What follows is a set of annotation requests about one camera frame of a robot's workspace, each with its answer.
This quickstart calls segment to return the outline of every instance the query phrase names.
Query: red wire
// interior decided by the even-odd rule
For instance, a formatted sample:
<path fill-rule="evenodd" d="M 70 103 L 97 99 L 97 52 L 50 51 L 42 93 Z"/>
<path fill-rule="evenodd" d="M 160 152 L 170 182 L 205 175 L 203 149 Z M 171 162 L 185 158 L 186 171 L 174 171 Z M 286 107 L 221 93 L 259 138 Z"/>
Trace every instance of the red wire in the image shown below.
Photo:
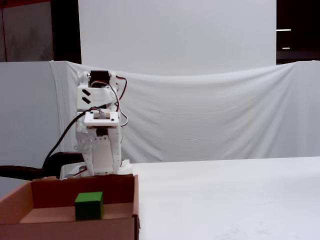
<path fill-rule="evenodd" d="M 123 88 L 122 94 L 121 94 L 121 96 L 120 96 L 120 98 L 119 98 L 119 100 L 121 100 L 121 99 L 122 99 L 122 97 L 123 97 L 123 95 L 124 95 L 124 94 L 125 94 L 125 92 L 126 92 L 126 89 L 127 89 L 127 83 L 128 83 L 128 81 L 127 81 L 127 79 L 125 79 L 124 77 L 121 77 L 121 76 L 116 76 L 116 78 L 117 78 L 117 79 L 125 80 L 125 85 L 124 85 L 124 88 Z"/>
<path fill-rule="evenodd" d="M 80 172 L 76 173 L 76 174 L 75 174 L 75 175 L 73 175 L 72 177 L 78 176 L 78 175 L 82 174 L 82 173 L 83 173 L 83 172 L 85 172 L 85 171 L 87 171 L 87 169 L 84 169 L 84 170 L 82 170 L 82 171 L 80 171 Z"/>

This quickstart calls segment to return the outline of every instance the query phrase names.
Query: white wall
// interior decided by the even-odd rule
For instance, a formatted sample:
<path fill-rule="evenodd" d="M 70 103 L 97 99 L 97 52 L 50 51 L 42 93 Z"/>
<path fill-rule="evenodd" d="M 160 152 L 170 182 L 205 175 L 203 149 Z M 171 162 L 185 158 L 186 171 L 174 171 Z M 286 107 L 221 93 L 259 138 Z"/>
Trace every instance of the white wall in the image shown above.
<path fill-rule="evenodd" d="M 276 64 L 276 0 L 79 0 L 82 64 L 201 75 Z"/>

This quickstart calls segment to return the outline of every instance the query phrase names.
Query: wire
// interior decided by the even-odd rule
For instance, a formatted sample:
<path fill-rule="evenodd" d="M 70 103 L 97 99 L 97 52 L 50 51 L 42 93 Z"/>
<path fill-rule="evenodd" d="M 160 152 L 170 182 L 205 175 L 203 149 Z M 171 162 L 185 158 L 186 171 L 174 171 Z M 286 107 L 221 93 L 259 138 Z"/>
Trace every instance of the wire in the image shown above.
<path fill-rule="evenodd" d="M 120 144 L 122 144 L 122 141 L 124 139 L 124 135 L 125 135 L 125 130 L 124 130 L 124 127 L 123 126 L 120 126 L 122 128 L 122 138 L 121 138 L 121 141 L 120 141 Z"/>
<path fill-rule="evenodd" d="M 119 97 L 118 97 L 118 94 L 115 92 L 115 90 L 112 88 L 112 86 L 110 84 L 107 84 L 108 86 L 110 86 L 112 92 L 114 93 L 115 97 L 116 97 L 116 112 L 119 111 L 120 109 L 120 100 L 119 100 Z"/>
<path fill-rule="evenodd" d="M 127 81 L 127 79 L 125 79 L 124 77 L 121 77 L 121 76 L 115 76 L 117 79 L 122 79 L 122 80 L 125 80 L 125 85 L 124 85 L 124 88 L 123 88 L 123 91 L 122 91 L 122 93 L 121 93 L 121 96 L 120 96 L 120 100 L 122 99 L 122 97 L 123 97 L 123 95 L 125 94 L 125 91 L 126 91 L 126 89 L 127 89 L 127 83 L 128 83 L 128 81 Z"/>
<path fill-rule="evenodd" d="M 51 154 L 56 150 L 56 148 L 59 146 L 59 144 L 62 142 L 62 140 L 64 139 L 65 135 L 67 134 L 67 132 L 69 131 L 69 129 L 72 127 L 72 125 L 79 119 L 81 118 L 83 115 L 86 114 L 86 112 L 90 112 L 91 110 L 93 110 L 96 107 L 91 107 L 88 110 L 83 111 L 82 113 L 80 113 L 78 116 L 76 116 L 70 123 L 69 125 L 65 128 L 64 132 L 62 133 L 61 137 L 59 138 L 58 142 L 54 145 L 54 147 L 51 149 L 51 151 L 48 153 L 48 155 L 45 158 L 45 161 L 47 161 Z"/>
<path fill-rule="evenodd" d="M 73 178 L 73 177 L 76 177 L 76 176 L 78 176 L 78 175 L 80 175 L 80 174 L 82 174 L 82 173 L 84 173 L 85 171 L 87 171 L 87 169 L 84 169 L 84 170 L 76 173 L 75 175 L 72 176 L 72 178 Z"/>
<path fill-rule="evenodd" d="M 94 106 L 92 110 L 97 110 L 97 111 L 99 111 L 100 113 L 104 113 L 104 111 L 102 111 L 100 107 L 95 107 L 95 106 Z"/>
<path fill-rule="evenodd" d="M 93 81 L 93 82 L 90 84 L 90 88 L 92 87 L 93 84 L 104 84 L 104 85 L 108 85 L 108 83 L 106 83 L 106 82 L 104 82 L 104 81 L 96 80 L 96 81 Z"/>
<path fill-rule="evenodd" d="M 124 123 L 124 124 L 122 124 L 122 125 L 120 125 L 120 127 L 124 127 L 124 126 L 126 126 L 126 125 L 128 124 L 128 122 L 129 122 L 129 118 L 128 118 L 128 116 L 127 116 L 127 115 L 125 115 L 125 114 L 124 114 L 124 112 L 122 111 L 121 107 L 120 107 L 120 112 L 121 112 L 121 114 L 126 118 L 125 123 Z"/>

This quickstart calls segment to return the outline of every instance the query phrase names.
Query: box flap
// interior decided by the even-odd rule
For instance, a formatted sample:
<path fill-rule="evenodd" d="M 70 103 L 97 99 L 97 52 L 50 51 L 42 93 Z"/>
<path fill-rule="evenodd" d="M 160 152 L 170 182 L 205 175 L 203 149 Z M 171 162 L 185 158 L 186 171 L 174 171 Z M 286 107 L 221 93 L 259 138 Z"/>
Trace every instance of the box flap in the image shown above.
<path fill-rule="evenodd" d="M 34 208 L 31 182 L 0 199 L 0 224 L 17 224 Z"/>

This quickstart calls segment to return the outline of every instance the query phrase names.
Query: cardboard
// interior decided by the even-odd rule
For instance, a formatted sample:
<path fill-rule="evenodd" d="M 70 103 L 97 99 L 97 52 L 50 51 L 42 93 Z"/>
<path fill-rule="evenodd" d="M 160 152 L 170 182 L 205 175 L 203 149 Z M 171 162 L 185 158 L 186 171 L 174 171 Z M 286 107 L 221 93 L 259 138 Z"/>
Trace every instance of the cardboard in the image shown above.
<path fill-rule="evenodd" d="M 0 240 L 139 239 L 138 176 L 27 182 L 0 199 Z M 102 220 L 75 221 L 79 193 L 104 192 Z"/>

